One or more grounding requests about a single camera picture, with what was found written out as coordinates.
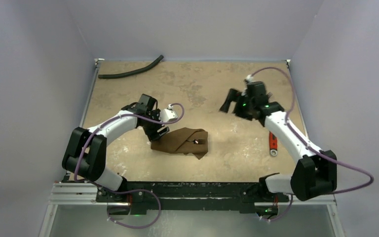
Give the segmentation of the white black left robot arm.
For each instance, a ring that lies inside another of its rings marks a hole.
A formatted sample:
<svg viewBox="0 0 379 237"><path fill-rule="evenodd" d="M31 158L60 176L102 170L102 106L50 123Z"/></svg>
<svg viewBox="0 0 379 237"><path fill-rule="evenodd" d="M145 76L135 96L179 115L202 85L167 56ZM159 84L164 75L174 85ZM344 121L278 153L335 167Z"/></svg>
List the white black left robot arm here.
<svg viewBox="0 0 379 237"><path fill-rule="evenodd" d="M143 128L149 141L156 141L169 132L167 124L178 119L173 105L157 108L157 100L142 94L107 121L90 127L75 128L70 136L62 167L74 178L82 177L108 189L108 195L116 202L127 197L126 179L108 168L107 147L128 131Z"/></svg>

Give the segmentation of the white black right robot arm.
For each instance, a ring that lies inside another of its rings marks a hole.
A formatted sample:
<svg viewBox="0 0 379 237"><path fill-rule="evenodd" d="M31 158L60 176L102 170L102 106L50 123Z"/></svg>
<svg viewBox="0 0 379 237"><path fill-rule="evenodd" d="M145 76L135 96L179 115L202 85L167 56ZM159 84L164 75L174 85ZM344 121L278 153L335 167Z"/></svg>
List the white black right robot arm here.
<svg viewBox="0 0 379 237"><path fill-rule="evenodd" d="M276 193L286 193L305 201L329 194L337 188L337 165L321 157L325 155L336 159L336 155L307 141L287 117L284 108L278 102L269 101L263 82L249 82L244 91L231 88L220 111L227 113L232 102L235 103L233 114L247 120L258 120L296 163L291 175L274 173L261 177L257 188L260 199L269 201Z"/></svg>

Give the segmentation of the brown fabric napkin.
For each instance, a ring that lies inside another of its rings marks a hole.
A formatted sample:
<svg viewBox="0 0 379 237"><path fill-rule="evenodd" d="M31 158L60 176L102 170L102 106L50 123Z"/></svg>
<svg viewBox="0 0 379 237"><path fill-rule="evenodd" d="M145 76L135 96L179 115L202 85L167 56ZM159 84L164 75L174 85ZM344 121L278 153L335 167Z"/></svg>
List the brown fabric napkin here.
<svg viewBox="0 0 379 237"><path fill-rule="evenodd" d="M183 127L162 136L159 140L151 142L151 149L168 154L193 154L202 159L208 153L208 132L204 129ZM196 145L187 140L205 139L206 144Z"/></svg>

